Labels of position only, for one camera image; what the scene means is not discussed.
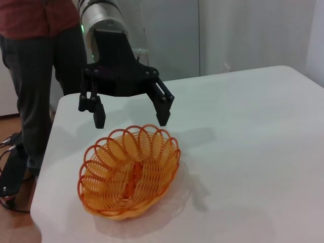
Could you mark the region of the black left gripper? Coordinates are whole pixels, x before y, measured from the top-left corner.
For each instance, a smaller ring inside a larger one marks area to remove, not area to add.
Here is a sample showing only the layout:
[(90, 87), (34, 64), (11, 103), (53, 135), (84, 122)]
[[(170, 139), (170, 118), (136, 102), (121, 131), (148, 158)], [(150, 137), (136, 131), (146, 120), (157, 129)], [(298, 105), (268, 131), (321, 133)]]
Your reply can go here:
[(92, 34), (95, 62), (83, 68), (78, 110), (92, 113), (95, 127), (103, 129), (106, 114), (98, 94), (115, 97), (147, 94), (159, 125), (166, 126), (174, 96), (160, 80), (158, 70), (135, 58), (125, 33), (94, 30)]

